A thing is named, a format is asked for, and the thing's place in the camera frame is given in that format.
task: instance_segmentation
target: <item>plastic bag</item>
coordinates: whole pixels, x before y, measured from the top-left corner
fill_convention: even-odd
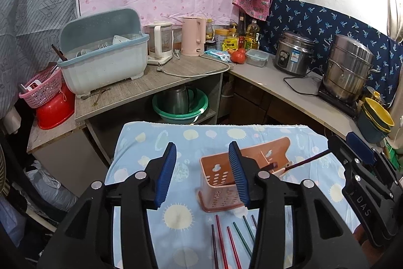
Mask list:
[[[68,211],[76,203],[77,196],[53,178],[42,165],[35,160],[32,164],[36,170],[26,172],[28,179],[34,185],[40,196],[54,207]]]
[[[0,222],[16,247],[24,237],[26,221],[27,219],[0,195]]]

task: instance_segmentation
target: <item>pink plastic strainer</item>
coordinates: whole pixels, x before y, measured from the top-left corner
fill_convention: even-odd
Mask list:
[[[254,159],[260,168],[277,162],[277,168],[289,160],[285,153],[290,140],[283,137],[268,143],[241,149],[243,156]],[[204,156],[200,159],[201,184],[198,193],[200,205],[205,212],[226,211],[243,206],[234,183],[228,152]]]
[[[19,93],[19,97],[25,100],[32,108],[39,108],[49,102],[62,87],[62,70],[60,70],[60,68],[56,69],[56,71],[46,79],[51,70],[52,67],[41,71],[25,84],[25,87],[28,87],[37,79],[42,82],[38,87],[25,94]]]

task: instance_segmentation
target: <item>navy blue fabric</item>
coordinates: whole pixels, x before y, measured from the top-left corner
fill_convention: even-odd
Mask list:
[[[315,42],[315,58],[310,68],[318,67],[323,74],[327,68],[329,45],[337,34],[353,37],[375,55],[372,64],[380,73],[370,74],[367,85],[376,89],[388,105],[398,85],[403,63],[403,46],[368,24],[337,11],[295,0],[273,0],[266,22],[259,21],[260,49],[276,53],[277,40],[285,30],[297,31]]]

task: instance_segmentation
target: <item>electric kettle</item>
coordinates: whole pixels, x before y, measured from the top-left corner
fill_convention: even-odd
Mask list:
[[[189,90],[193,92],[190,99]],[[181,84],[164,90],[158,95],[158,107],[170,114],[187,114],[197,105],[197,89]]]
[[[148,64],[165,64],[172,58],[174,30],[168,21],[149,24]]]
[[[206,19],[196,17],[183,18],[182,54],[199,56],[204,54],[206,42]]]

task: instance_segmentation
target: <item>blue tablecloth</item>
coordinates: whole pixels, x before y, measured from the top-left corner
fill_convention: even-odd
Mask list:
[[[240,148],[249,147],[281,137],[288,137],[291,145],[286,153],[294,163],[327,149],[327,139],[306,126],[185,126],[132,122],[124,125],[116,146],[114,161],[106,175],[105,184],[124,181],[131,174],[143,170],[148,161],[162,156],[168,142],[177,147],[177,163],[166,201],[157,211],[148,211],[152,242],[160,269],[212,268],[211,224],[215,213],[204,212],[198,202],[200,164],[202,156],[228,151],[235,140]],[[310,164],[287,172],[282,179],[299,183],[313,180],[331,201],[349,228],[359,224],[354,212],[341,194],[345,184],[344,168],[329,154]],[[230,226],[243,268],[249,266],[250,257],[233,229],[235,221],[252,249],[252,240],[242,220],[245,215],[254,229],[251,214],[257,219],[258,210],[245,207],[218,212],[228,264],[236,264],[226,226]],[[120,247],[120,208],[114,210],[113,250],[115,266],[123,268]],[[284,267],[292,263],[292,217],[286,211],[286,252]]]

